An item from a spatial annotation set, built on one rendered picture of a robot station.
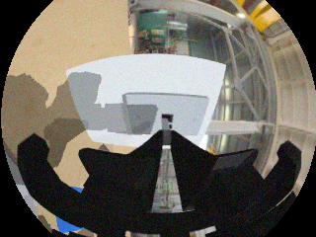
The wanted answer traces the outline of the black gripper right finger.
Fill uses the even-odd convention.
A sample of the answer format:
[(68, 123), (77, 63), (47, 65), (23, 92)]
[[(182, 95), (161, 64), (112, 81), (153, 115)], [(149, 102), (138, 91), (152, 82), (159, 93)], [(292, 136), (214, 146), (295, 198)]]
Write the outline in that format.
[(185, 139), (185, 136), (176, 130), (171, 130), (170, 147), (183, 212), (195, 209), (194, 202), (208, 189), (216, 174), (250, 163), (253, 166), (258, 154), (258, 150), (248, 149), (214, 155)]

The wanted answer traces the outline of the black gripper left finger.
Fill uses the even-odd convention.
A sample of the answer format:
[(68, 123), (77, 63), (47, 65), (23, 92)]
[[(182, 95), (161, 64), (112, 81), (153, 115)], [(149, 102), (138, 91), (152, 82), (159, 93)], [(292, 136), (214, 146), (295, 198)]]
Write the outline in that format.
[(154, 204), (159, 163), (161, 163), (163, 130), (158, 129), (142, 146), (127, 154), (84, 147), (79, 159), (88, 175), (139, 185), (146, 212)]

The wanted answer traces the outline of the blue flat square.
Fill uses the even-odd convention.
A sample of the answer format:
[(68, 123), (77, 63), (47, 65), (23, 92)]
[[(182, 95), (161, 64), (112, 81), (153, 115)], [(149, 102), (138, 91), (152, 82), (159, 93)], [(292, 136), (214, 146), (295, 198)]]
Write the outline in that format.
[[(83, 189), (75, 189), (75, 187), (72, 187), (72, 189), (79, 191), (79, 193), (82, 193)], [(58, 225), (58, 230), (59, 232), (62, 233), (70, 233), (70, 232), (75, 232), (75, 230), (79, 229), (86, 229), (86, 228), (78, 228), (78, 226), (74, 226), (72, 224), (68, 224), (68, 222), (64, 220), (60, 220), (60, 218), (56, 217), (56, 225)]]

